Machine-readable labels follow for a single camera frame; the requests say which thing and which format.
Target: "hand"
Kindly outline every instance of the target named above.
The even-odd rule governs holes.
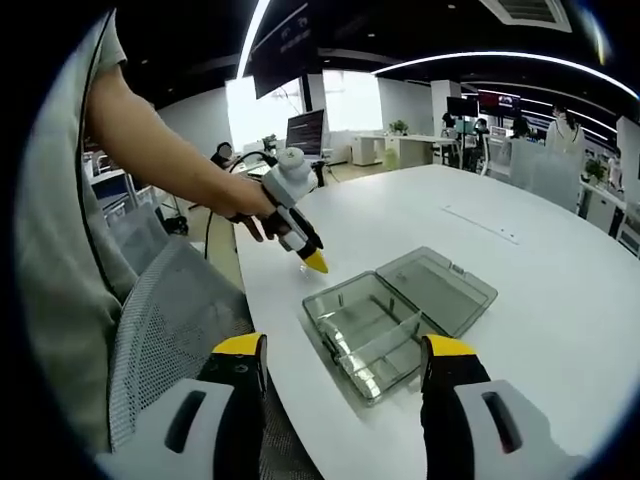
[[[242,223],[245,224],[256,241],[262,242],[263,237],[256,225],[254,216],[258,219],[267,218],[275,212],[276,207],[265,195],[260,182],[240,175],[234,175],[233,179],[234,183],[230,189],[231,204],[229,206],[234,211],[234,215],[247,215],[247,217],[242,220]],[[273,240],[272,233],[265,232],[265,234],[267,239]]]

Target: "floor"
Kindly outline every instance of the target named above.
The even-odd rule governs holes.
[[[347,182],[360,177],[386,172],[382,164],[367,167],[358,167],[352,164],[334,165],[325,169],[326,187],[336,183]],[[204,242],[209,210],[205,207],[197,207],[189,211],[189,240],[191,242]],[[209,262],[222,273],[236,287],[244,291],[240,263],[235,250],[235,237],[233,226],[226,219],[217,215],[213,216],[209,229]]]

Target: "black ceiling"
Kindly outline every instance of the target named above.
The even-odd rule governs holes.
[[[183,0],[152,7],[144,3],[124,6],[117,16],[120,39],[129,56],[125,75],[134,90],[161,107],[235,78],[257,0]],[[257,40],[302,3],[271,0]],[[584,64],[640,91],[640,54],[634,41],[638,38],[640,2],[562,3],[572,33],[504,25],[479,0],[309,0],[317,44],[329,60],[324,64],[327,68],[372,71],[389,65],[375,59],[345,58],[345,50],[399,61],[460,51],[510,50]],[[579,21],[578,13],[584,7],[593,12],[610,42],[612,54],[605,65],[598,62],[596,48]],[[474,86],[492,82],[485,87],[493,85],[500,91],[521,91],[522,87],[497,88],[493,82],[530,85],[538,88],[526,89],[533,98],[551,99],[554,95],[548,90],[555,90],[586,99],[616,115],[638,115],[638,102],[619,88],[583,72],[540,61],[452,59],[402,68],[384,76],[427,82],[451,79],[474,82]],[[592,109],[587,103],[581,110],[603,115],[602,110]],[[615,118],[606,120],[611,122],[615,123]]]

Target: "white round table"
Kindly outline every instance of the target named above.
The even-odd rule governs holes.
[[[463,336],[551,422],[554,441],[591,455],[638,387],[640,262],[576,215],[467,172],[424,166],[319,189],[299,204],[329,274],[236,227],[240,267],[268,367],[327,480],[424,479],[417,389],[364,414],[336,387],[300,320],[303,298],[427,246],[498,290]]]

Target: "clear plastic box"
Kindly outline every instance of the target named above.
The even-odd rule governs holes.
[[[459,337],[498,292],[426,247],[303,300],[334,363],[368,404],[420,366],[420,338]]]

